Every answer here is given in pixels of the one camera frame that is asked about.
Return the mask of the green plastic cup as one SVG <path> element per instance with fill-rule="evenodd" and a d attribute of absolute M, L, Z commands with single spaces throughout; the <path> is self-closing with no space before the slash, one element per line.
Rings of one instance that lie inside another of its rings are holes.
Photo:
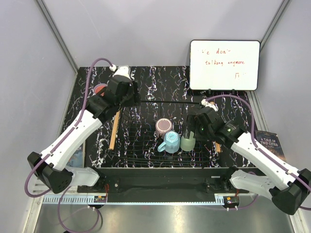
<path fill-rule="evenodd" d="M 180 148 L 183 151 L 189 152 L 194 149 L 195 143 L 196 143 L 195 138 L 185 138 L 184 136 L 182 136 L 180 140 Z"/>

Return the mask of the lavender plastic cup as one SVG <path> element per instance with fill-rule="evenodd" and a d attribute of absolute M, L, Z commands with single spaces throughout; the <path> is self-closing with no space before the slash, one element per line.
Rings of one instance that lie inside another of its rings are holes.
<path fill-rule="evenodd" d="M 100 90 L 101 90 L 101 86 L 100 85 L 95 86 L 94 89 L 93 89 L 94 94 L 97 94 Z"/>

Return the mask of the pink plastic cup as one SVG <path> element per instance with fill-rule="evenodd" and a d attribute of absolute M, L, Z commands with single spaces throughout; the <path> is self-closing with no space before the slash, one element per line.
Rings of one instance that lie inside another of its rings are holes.
<path fill-rule="evenodd" d="M 103 88 L 107 87 L 107 84 L 105 83 L 100 83 L 98 85 L 96 85 L 94 88 L 93 88 L 93 92 L 94 94 L 97 94 L 99 93 Z"/>

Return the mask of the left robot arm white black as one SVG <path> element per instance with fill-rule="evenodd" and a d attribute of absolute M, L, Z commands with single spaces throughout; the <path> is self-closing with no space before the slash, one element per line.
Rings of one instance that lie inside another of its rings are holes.
<path fill-rule="evenodd" d="M 76 168 L 67 165 L 73 153 L 105 122 L 124 107 L 140 104 L 138 82 L 123 75 L 113 76 L 107 87 L 86 101 L 72 124 L 60 137 L 41 153 L 32 152 L 27 160 L 37 176 L 55 194 L 69 186 L 88 186 L 100 192 L 105 176 L 91 167 Z"/>

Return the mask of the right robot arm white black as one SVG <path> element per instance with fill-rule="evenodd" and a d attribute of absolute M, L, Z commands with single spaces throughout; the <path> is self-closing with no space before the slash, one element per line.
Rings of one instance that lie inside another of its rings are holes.
<path fill-rule="evenodd" d="M 257 176 L 234 168 L 220 181 L 225 192 L 243 189 L 256 193 L 288 215 L 294 215 L 311 193 L 310 170 L 299 170 L 281 160 L 237 120 L 225 122 L 211 106 L 188 113 L 185 134 L 190 133 L 198 141 L 215 141 L 231 149 L 264 173 L 264 176 Z"/>

